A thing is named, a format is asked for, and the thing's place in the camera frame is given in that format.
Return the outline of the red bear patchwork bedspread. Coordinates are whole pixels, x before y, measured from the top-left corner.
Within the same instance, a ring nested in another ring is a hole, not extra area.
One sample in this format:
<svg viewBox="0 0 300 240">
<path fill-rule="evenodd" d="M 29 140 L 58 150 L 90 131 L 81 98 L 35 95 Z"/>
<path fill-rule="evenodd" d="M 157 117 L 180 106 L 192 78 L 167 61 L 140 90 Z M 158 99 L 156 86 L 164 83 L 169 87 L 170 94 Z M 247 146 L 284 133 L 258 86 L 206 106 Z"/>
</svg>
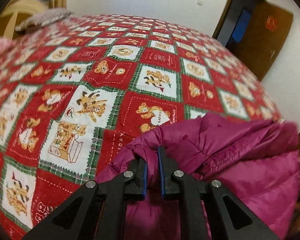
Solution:
<svg viewBox="0 0 300 240">
<path fill-rule="evenodd" d="M 280 117 L 238 58 L 181 25 L 69 17 L 19 38 L 0 56 L 0 227 L 21 239 L 135 137 L 208 112 Z"/>
</svg>

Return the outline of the grey striped pillow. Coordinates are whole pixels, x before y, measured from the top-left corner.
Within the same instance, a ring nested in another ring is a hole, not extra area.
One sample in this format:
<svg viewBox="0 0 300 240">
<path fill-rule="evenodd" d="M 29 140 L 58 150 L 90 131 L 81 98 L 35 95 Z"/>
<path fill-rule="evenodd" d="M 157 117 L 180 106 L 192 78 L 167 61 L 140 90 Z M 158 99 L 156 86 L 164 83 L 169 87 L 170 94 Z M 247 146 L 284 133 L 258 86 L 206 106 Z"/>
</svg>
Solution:
<svg viewBox="0 0 300 240">
<path fill-rule="evenodd" d="M 40 12 L 27 18 L 21 24 L 15 27 L 16 32 L 33 31 L 63 20 L 74 13 L 65 8 L 53 8 Z"/>
</svg>

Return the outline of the red door decoration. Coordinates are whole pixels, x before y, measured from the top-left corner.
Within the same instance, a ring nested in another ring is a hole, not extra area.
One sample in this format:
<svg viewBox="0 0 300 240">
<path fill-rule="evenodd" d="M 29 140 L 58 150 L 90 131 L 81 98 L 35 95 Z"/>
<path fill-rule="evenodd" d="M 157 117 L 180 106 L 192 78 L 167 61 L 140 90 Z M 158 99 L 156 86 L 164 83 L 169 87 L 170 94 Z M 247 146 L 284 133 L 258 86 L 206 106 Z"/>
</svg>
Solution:
<svg viewBox="0 0 300 240">
<path fill-rule="evenodd" d="M 271 32 L 275 32 L 279 28 L 278 19 L 273 15 L 269 15 L 265 22 L 265 28 Z"/>
</svg>

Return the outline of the beige round headboard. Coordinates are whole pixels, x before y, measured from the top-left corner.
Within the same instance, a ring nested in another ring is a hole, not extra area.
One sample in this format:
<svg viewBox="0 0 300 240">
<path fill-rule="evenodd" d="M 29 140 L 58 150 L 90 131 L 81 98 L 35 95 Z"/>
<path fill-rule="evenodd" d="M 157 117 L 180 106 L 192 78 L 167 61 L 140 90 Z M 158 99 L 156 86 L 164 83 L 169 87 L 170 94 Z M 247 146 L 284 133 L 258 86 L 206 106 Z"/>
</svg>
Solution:
<svg viewBox="0 0 300 240">
<path fill-rule="evenodd" d="M 0 37 L 14 39 L 15 27 L 34 14 L 49 7 L 39 0 L 18 0 L 9 4 L 0 15 Z"/>
</svg>

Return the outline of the magenta puffer jacket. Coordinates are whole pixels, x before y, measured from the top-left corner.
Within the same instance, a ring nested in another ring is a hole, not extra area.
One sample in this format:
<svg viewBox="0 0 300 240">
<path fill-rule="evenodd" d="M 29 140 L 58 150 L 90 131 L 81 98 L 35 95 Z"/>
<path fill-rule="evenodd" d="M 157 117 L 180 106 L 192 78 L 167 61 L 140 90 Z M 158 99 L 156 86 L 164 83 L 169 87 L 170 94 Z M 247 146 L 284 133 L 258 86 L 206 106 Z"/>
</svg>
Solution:
<svg viewBox="0 0 300 240">
<path fill-rule="evenodd" d="M 220 180 L 280 239 L 290 225 L 300 189 L 297 127 L 255 120 L 237 124 L 217 114 L 159 126 L 135 138 L 96 177 L 98 183 L 125 172 L 140 156 L 148 164 L 147 197 L 127 206 L 125 239 L 179 239 L 179 205 L 164 201 L 157 148 L 179 169 L 201 181 Z"/>
</svg>

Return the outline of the brown wooden door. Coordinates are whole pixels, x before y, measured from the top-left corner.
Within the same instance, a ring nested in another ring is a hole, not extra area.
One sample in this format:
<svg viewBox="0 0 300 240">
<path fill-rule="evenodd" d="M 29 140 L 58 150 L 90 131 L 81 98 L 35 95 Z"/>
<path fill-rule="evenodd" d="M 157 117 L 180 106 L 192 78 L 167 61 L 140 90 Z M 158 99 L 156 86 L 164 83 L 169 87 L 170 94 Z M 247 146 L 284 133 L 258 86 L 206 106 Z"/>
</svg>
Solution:
<svg viewBox="0 0 300 240">
<path fill-rule="evenodd" d="M 279 28 L 275 32 L 265 28 L 269 15 L 278 19 Z M 292 23 L 292 12 L 267 2 L 258 4 L 253 10 L 241 41 L 234 50 L 234 55 L 257 79 L 262 80 L 282 49 Z"/>
</svg>

